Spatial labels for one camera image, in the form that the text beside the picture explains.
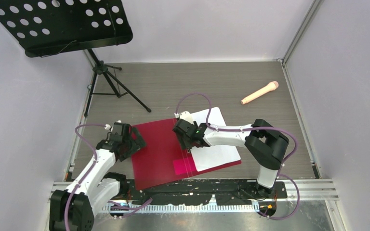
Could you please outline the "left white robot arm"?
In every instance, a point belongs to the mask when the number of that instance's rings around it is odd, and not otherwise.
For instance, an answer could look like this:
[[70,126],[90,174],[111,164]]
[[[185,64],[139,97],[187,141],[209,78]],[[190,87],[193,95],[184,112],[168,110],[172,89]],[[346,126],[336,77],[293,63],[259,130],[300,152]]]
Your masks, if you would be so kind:
[[126,176],[109,169],[145,148],[146,142],[130,124],[117,121],[102,127],[107,131],[106,138],[90,146],[90,162],[65,189],[52,193],[49,230],[90,231],[95,216],[113,197],[123,199],[128,195]]

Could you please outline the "beige toy microphone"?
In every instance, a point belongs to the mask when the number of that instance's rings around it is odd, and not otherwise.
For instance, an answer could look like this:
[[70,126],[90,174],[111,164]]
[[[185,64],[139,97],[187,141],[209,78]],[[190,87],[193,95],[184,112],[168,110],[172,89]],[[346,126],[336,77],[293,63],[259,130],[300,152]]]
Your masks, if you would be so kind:
[[271,81],[269,82],[266,86],[262,87],[261,89],[253,92],[252,94],[246,96],[245,98],[243,98],[240,103],[242,105],[244,104],[247,104],[271,91],[274,91],[276,90],[277,88],[279,87],[279,83],[277,81]]

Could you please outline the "red plastic folder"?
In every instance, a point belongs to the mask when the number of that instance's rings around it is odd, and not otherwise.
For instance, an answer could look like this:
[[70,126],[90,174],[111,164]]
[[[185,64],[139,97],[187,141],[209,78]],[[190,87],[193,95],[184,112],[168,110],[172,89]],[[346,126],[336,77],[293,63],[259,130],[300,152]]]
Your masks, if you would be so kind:
[[191,151],[181,149],[172,130],[175,123],[176,119],[170,118],[134,126],[146,142],[145,148],[132,155],[136,189],[146,189],[210,172],[196,171]]

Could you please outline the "white paper sheets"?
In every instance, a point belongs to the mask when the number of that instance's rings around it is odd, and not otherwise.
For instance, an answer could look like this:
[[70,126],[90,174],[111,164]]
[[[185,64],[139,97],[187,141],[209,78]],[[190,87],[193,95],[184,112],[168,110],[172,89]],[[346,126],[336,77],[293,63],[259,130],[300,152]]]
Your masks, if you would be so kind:
[[[202,110],[191,114],[197,124],[208,122],[219,126],[225,126],[225,120],[219,107],[214,107],[211,112]],[[214,171],[228,166],[241,164],[241,157],[235,146],[218,145],[212,147],[192,148],[191,155],[198,173]]]

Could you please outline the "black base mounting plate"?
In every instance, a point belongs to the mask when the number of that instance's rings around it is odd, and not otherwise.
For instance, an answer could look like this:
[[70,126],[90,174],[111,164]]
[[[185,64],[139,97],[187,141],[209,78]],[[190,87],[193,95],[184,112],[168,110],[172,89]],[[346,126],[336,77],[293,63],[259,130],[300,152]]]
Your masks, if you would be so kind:
[[112,200],[141,205],[148,199],[151,205],[207,205],[215,199],[218,205],[248,205],[255,201],[286,199],[284,182],[276,182],[273,191],[265,196],[256,189],[256,180],[248,179],[191,179],[178,180],[146,189],[136,189],[135,181],[123,185],[123,194]]

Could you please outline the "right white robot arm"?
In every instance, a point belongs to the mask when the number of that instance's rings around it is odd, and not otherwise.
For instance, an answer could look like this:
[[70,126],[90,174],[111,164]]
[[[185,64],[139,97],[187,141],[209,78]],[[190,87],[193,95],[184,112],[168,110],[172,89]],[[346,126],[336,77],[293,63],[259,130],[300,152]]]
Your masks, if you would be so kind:
[[266,198],[275,191],[275,181],[284,163],[290,140],[263,119],[239,127],[178,119],[173,132],[183,150],[219,145],[246,148],[260,165],[254,192]]

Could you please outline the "aluminium rail frame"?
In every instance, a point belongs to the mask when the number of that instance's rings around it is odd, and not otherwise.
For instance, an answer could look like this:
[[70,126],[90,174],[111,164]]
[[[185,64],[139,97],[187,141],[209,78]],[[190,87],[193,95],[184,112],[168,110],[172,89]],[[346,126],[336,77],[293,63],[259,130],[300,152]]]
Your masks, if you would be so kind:
[[281,179],[275,183],[272,196],[260,199],[253,193],[255,180],[193,179],[179,180],[145,190],[136,190],[134,180],[128,180],[126,195],[111,198],[101,213],[218,213],[263,212],[271,214],[286,202],[294,208],[296,202],[337,201],[332,180]]

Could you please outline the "black perforated music stand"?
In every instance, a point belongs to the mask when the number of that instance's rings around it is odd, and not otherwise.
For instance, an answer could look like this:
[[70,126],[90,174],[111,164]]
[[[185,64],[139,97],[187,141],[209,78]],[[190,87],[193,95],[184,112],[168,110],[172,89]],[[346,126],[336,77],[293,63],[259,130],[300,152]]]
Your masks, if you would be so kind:
[[29,58],[86,51],[93,61],[92,79],[84,88],[87,116],[95,85],[103,76],[120,98],[132,92],[113,74],[116,66],[99,59],[94,49],[124,45],[133,31],[120,0],[0,0],[0,23]]

